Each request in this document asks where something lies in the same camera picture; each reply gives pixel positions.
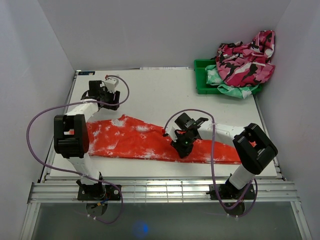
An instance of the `pink camouflage cloth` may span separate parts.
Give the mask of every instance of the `pink camouflage cloth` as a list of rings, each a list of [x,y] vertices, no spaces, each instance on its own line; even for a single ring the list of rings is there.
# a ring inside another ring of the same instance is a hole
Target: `pink camouflage cloth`
[[[224,83],[232,87],[250,87],[265,83],[275,70],[270,64],[275,51],[275,32],[261,31],[252,42],[221,43],[216,66]]]

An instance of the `wall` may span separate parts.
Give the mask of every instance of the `wall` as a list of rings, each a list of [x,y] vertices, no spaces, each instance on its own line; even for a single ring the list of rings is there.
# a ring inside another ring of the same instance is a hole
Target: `wall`
[[[0,45],[0,239],[16,240],[32,181],[42,170],[27,149],[27,125],[41,110],[64,103],[74,70],[37,0],[0,1]],[[31,130],[41,159],[53,116],[43,116]]]
[[[74,69],[193,66],[275,29],[290,0],[39,0]]]
[[[259,96],[284,176],[294,180],[313,239],[320,239],[320,2],[292,0],[276,27],[272,79]]]

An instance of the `white table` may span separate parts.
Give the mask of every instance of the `white table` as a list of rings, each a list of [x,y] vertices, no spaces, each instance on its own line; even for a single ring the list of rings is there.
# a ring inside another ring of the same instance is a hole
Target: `white table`
[[[199,95],[196,90],[193,70],[120,70],[96,71],[94,75],[78,75],[70,102],[78,102],[82,94],[89,89],[90,80],[103,80],[105,75],[119,75],[129,85],[130,97],[117,111],[101,109],[90,122],[116,119],[126,114],[146,123],[164,126],[168,118],[183,109],[201,109],[210,112],[215,121],[232,126],[247,126],[256,123],[262,127],[256,103],[252,96],[236,99],[224,95]],[[120,101],[126,97],[123,83],[117,88]],[[188,112],[195,120],[204,117],[199,112]],[[179,163],[156,160],[138,160],[125,158],[91,157],[96,168],[107,178],[210,178],[209,164]],[[68,170],[74,167],[55,154],[53,166]],[[228,177],[238,165],[215,164],[217,177]],[[51,170],[52,178],[70,178],[77,175]],[[260,174],[260,177],[277,176],[272,161]]]

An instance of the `mint green fabric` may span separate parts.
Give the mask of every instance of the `mint green fabric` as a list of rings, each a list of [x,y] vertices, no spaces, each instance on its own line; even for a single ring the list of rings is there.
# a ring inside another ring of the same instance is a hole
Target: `mint green fabric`
[[[219,76],[217,66],[216,65],[209,65],[205,68],[207,72],[206,84],[217,86],[217,89],[220,93],[239,98],[245,99],[246,97],[250,96],[251,94],[255,94],[258,90],[259,84],[256,86],[245,86],[245,87],[233,87],[228,86]]]

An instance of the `green container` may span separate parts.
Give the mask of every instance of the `green container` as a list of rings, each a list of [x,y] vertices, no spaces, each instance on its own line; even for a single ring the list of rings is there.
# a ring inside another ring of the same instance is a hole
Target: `green container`
[[[209,65],[216,65],[216,60],[209,59],[196,59],[194,60],[194,71],[196,90],[198,94],[222,94],[218,90],[218,86],[212,86],[207,84],[207,72],[206,67]],[[255,93],[262,90],[262,84],[255,89]]]

